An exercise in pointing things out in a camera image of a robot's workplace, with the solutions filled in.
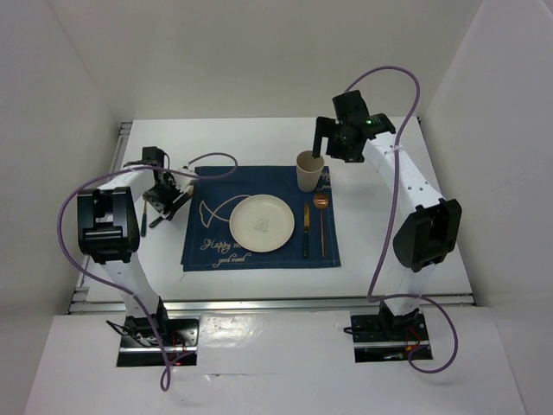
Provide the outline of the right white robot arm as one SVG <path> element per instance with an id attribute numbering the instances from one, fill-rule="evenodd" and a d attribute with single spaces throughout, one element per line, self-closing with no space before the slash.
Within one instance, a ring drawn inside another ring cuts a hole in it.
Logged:
<path id="1" fill-rule="evenodd" d="M 391 272 L 400 281 L 379 299 L 373 326 L 395 339 L 414 324 L 429 277 L 454 250 L 461 205 L 429 184 L 401 144 L 404 129 L 383 113 L 371 114 L 360 91 L 335 96 L 333 105 L 334 118 L 315 121 L 313 157 L 368 162 L 392 192 L 383 252 L 394 254 Z"/>

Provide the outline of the beige paper cup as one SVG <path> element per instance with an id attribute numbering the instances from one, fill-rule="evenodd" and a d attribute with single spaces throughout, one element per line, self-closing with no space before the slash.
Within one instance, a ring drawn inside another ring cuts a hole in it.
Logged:
<path id="1" fill-rule="evenodd" d="M 325 165 L 323 156 L 313 157 L 311 150 L 305 150 L 296 157 L 297 186 L 302 192 L 312 192 L 320 179 Z"/>

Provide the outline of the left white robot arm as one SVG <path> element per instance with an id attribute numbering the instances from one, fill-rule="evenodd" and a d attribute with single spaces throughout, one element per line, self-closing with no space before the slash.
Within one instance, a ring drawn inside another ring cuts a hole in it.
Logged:
<path id="1" fill-rule="evenodd" d="M 171 323 L 161 298 L 152 289 L 140 264 L 137 251 L 141 226 L 135 202 L 144 200 L 162 219 L 172 220 L 189 199 L 172 173 L 168 156 L 155 146 L 144 147 L 142 158 L 127 165 L 130 171 L 106 184 L 85 189 L 77 196 L 80 250 L 111 278 L 121 291 L 126 318 L 124 335 L 142 336 L 152 345 L 161 345 L 171 335 Z"/>

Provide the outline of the gold knife green handle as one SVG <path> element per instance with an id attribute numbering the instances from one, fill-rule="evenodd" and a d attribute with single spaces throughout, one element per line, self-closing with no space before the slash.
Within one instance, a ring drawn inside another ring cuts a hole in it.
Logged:
<path id="1" fill-rule="evenodd" d="M 310 230 L 310 208 L 307 202 L 304 202 L 303 209 L 303 257 L 309 256 L 309 230 Z"/>

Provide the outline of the gold fork green handle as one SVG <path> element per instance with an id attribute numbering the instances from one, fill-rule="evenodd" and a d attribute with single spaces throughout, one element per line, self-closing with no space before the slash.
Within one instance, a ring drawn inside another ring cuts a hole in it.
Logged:
<path id="1" fill-rule="evenodd" d="M 146 237 L 148 229 L 148 202 L 143 203 L 143 211 L 142 211 L 142 217 L 141 217 L 141 223 L 140 223 L 140 236 L 142 238 Z"/>
<path id="2" fill-rule="evenodd" d="M 164 218 L 159 216 L 158 218 L 156 218 L 155 220 L 153 220 L 149 223 L 149 228 L 153 229 L 153 228 L 157 227 L 162 221 L 164 221 Z"/>

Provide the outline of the cream round plate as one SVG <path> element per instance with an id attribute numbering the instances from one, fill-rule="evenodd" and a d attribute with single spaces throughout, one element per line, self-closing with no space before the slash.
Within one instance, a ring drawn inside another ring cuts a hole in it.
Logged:
<path id="1" fill-rule="evenodd" d="M 251 252 L 273 252 L 283 247 L 295 229 L 287 203 L 273 195 L 252 195 L 239 202 L 229 218 L 234 240 Z"/>

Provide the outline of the dark blue cloth placemat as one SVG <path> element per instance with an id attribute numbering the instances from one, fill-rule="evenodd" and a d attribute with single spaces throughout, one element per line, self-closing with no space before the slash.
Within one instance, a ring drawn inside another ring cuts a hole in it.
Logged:
<path id="1" fill-rule="evenodd" d="M 251 252 L 232 237 L 229 218 L 252 195 L 273 195 L 291 208 L 295 229 L 273 252 Z M 341 266 L 333 205 L 324 212 L 326 256 L 321 256 L 320 213 L 314 195 L 297 187 L 294 166 L 241 166 L 227 178 L 194 185 L 181 264 L 184 271 L 316 269 Z M 310 208 L 309 256 L 303 257 L 303 209 Z"/>

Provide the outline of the copper spoon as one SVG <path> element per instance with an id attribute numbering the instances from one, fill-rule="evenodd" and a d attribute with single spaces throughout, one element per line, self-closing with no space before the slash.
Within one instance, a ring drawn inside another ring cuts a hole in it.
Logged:
<path id="1" fill-rule="evenodd" d="M 324 193 L 318 193 L 314 196 L 314 206 L 320 213 L 320 236 L 321 236 L 321 256 L 326 256 L 326 242 L 325 242 L 325 224 L 324 224 L 324 212 L 329 205 L 329 198 Z"/>

